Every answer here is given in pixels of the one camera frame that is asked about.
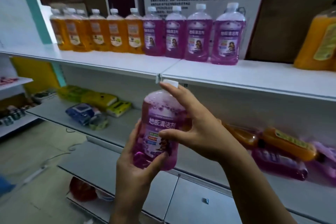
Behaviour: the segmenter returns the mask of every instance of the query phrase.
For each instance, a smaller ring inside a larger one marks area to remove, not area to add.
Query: hand
[[[189,90],[180,85],[176,88],[163,82],[160,86],[178,100],[192,119],[192,128],[188,132],[165,129],[160,131],[160,137],[183,144],[203,157],[217,162],[242,147]]]
[[[141,120],[129,136],[124,150],[117,160],[117,178],[115,184],[115,206],[111,223],[138,223],[139,214],[148,196],[152,180],[160,171],[167,153],[162,153],[145,169],[133,165],[132,149],[137,140]]]

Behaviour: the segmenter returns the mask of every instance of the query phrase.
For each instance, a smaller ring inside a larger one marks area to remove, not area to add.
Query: purple liquid
[[[166,49],[165,22],[163,20],[144,20],[145,46],[143,51],[150,56],[163,56]]]
[[[169,156],[161,170],[168,171],[176,165],[179,144],[162,140],[158,133],[167,128],[182,128],[186,111],[182,106],[176,105],[174,103],[177,102],[176,99],[163,90],[151,94],[142,104],[141,127],[133,148],[133,163],[136,167],[144,169],[157,156],[166,151]]]
[[[187,20],[188,43],[184,56],[186,60],[208,60],[212,23],[212,20]]]
[[[215,21],[211,63],[236,65],[245,21]]]
[[[308,171],[304,163],[284,157],[276,152],[265,149],[252,150],[252,157],[260,169],[304,181]]]
[[[186,48],[185,20],[166,21],[166,57],[183,59]]]

